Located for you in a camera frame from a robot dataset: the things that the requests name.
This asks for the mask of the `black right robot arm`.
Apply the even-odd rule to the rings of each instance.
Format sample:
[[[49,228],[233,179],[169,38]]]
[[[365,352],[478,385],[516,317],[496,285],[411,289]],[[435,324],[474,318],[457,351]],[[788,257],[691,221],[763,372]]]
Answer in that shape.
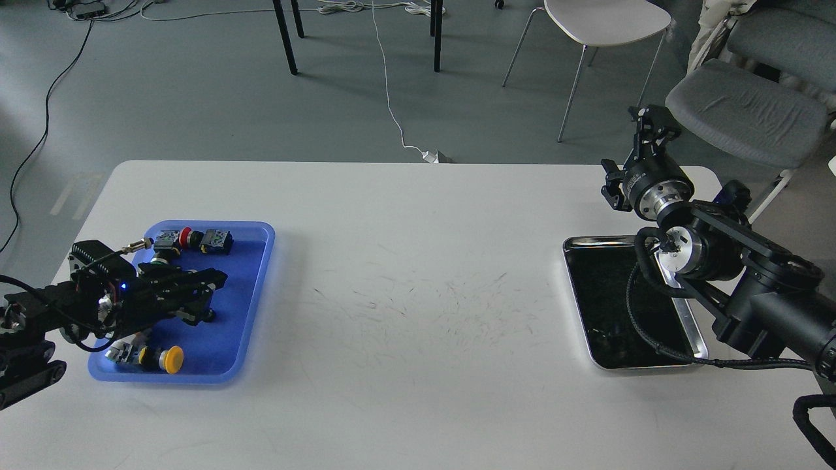
[[[818,292],[823,270],[753,231],[750,190],[740,181],[710,202],[694,199],[694,184],[666,151],[681,134],[666,107],[629,113],[636,131],[624,166],[601,161],[609,205],[650,222],[635,236],[627,296],[642,274],[667,297],[697,300],[713,315],[716,338],[746,355],[707,365],[804,369],[832,383],[834,301]]]

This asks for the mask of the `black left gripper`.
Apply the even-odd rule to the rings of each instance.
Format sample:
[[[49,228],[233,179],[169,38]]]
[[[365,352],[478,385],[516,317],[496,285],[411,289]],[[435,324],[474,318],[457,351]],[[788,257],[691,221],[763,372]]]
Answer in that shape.
[[[98,337],[120,339],[151,328],[163,319],[188,325],[212,323],[212,297],[186,300],[186,294],[223,289],[228,275],[220,270],[142,271],[98,282]]]

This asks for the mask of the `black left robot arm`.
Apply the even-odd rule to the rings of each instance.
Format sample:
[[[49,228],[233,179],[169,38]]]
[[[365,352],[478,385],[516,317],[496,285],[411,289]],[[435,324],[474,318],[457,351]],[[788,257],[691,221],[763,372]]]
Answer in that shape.
[[[68,256],[71,279],[41,289],[2,276],[6,285],[21,288],[5,296],[2,308],[2,408],[53,386],[65,374],[65,361],[53,359],[55,345],[46,339],[52,330],[119,364],[179,372],[182,348],[150,347],[150,330],[165,319],[188,325],[213,321],[212,295],[227,274],[215,268],[185,271],[164,262],[135,267],[125,259],[153,243],[143,238],[116,250],[98,240],[74,243]]]

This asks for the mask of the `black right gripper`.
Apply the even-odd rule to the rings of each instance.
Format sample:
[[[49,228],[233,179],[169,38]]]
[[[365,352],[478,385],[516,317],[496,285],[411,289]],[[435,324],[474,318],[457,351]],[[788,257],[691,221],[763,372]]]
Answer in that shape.
[[[694,196],[692,181],[666,151],[681,136],[681,126],[663,105],[631,106],[629,113],[636,124],[632,155],[622,169],[601,160],[601,193],[613,209],[659,222]]]

